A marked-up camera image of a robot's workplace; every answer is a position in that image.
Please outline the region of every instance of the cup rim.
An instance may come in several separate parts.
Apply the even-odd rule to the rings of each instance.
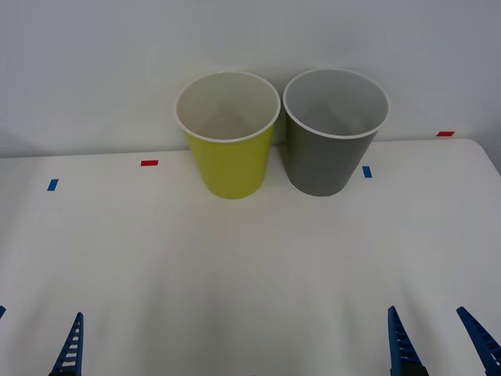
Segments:
[[[178,115],[178,102],[179,102],[179,99],[181,98],[181,96],[185,92],[185,90],[187,90],[187,88],[190,87],[191,85],[193,85],[195,82],[197,82],[197,81],[199,81],[199,80],[201,80],[203,78],[206,78],[206,77],[215,76],[216,74],[226,74],[226,73],[242,74],[242,75],[246,75],[246,76],[251,76],[253,78],[257,78],[258,80],[264,82],[273,91],[273,93],[275,94],[276,104],[277,104],[277,106],[276,106],[276,112],[273,115],[272,120],[265,127],[259,129],[258,131],[254,132],[254,133],[252,133],[252,134],[250,134],[248,136],[240,137],[238,139],[212,139],[210,137],[204,137],[204,136],[198,135],[194,131],[188,129],[182,123],[181,119],[179,118],[179,115]],[[193,136],[193,137],[196,137],[198,139],[202,139],[203,141],[208,141],[209,143],[239,143],[239,142],[245,141],[247,139],[253,139],[254,137],[259,136],[260,134],[266,132],[275,123],[276,119],[278,118],[278,116],[280,114],[281,104],[282,103],[281,103],[281,100],[280,100],[280,95],[276,91],[275,86],[273,86],[272,84],[270,84],[263,77],[259,77],[256,74],[245,72],[245,71],[241,71],[241,70],[238,70],[238,71],[237,70],[220,70],[220,71],[217,71],[217,72],[203,74],[203,75],[201,75],[201,76],[193,79],[192,81],[188,82],[186,85],[184,85],[182,87],[182,89],[179,90],[178,95],[175,97],[175,101],[174,101],[174,115],[175,115],[176,121],[178,122],[178,124],[182,128],[182,130],[185,131],[186,133],[188,133],[189,135]]]
[[[349,136],[332,135],[330,133],[325,133],[325,132],[317,131],[316,129],[308,127],[305,123],[299,121],[299,119],[297,119],[297,117],[295,117],[292,114],[292,112],[289,109],[289,106],[287,105],[287,92],[289,91],[289,87],[297,79],[301,78],[302,76],[305,76],[306,74],[310,74],[310,73],[313,73],[313,72],[327,71],[327,70],[328,71],[332,70],[332,71],[348,72],[348,73],[354,74],[356,76],[359,76],[361,78],[364,78],[367,81],[371,82],[373,85],[375,85],[383,93],[384,98],[386,99],[386,103],[388,105],[388,110],[387,110],[387,113],[386,113],[386,117],[384,118],[384,120],[376,128],[373,128],[373,129],[371,129],[368,132],[359,133],[358,135],[349,135]],[[383,124],[386,123],[386,121],[388,119],[388,115],[390,114],[390,110],[391,110],[390,97],[388,96],[388,94],[386,93],[386,91],[384,91],[384,89],[381,88],[381,86],[377,82],[375,82],[372,78],[369,78],[369,77],[365,76],[364,74],[360,74],[359,72],[355,72],[355,71],[353,71],[351,69],[340,68],[340,67],[334,67],[334,68],[315,68],[315,69],[307,70],[307,71],[305,71],[305,72],[303,72],[301,74],[298,74],[296,77],[294,77],[292,80],[289,81],[289,83],[285,87],[285,90],[283,91],[283,106],[284,106],[285,111],[287,112],[287,114],[292,118],[292,120],[294,120],[294,122],[296,124],[300,125],[302,128],[306,129],[307,131],[309,131],[311,133],[315,133],[318,136],[326,137],[326,138],[329,138],[329,139],[361,139],[363,137],[370,136],[373,133],[376,133],[377,131],[379,131],[379,129],[383,126]]]

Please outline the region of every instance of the yellow paper cup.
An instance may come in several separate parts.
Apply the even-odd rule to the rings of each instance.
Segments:
[[[175,115],[213,194],[242,198],[261,186],[279,112],[278,92],[251,73],[208,74],[181,90]]]

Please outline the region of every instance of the tape marker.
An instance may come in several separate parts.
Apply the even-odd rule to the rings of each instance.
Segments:
[[[363,175],[366,178],[372,178],[373,177],[373,174],[370,171],[370,167],[369,166],[362,166],[362,170],[363,170]]]
[[[437,137],[450,137],[454,134],[454,131],[441,131],[437,133]]]
[[[151,161],[141,161],[141,166],[142,167],[158,166],[158,160],[154,159],[154,160],[151,160]]]
[[[56,190],[57,182],[59,182],[59,179],[52,179],[49,184],[49,188],[47,188],[47,191],[54,191]]]

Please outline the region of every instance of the gray paper cup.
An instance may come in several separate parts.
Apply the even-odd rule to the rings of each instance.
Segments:
[[[344,188],[385,122],[390,102],[371,79],[349,70],[310,70],[283,93],[289,180],[312,196]]]

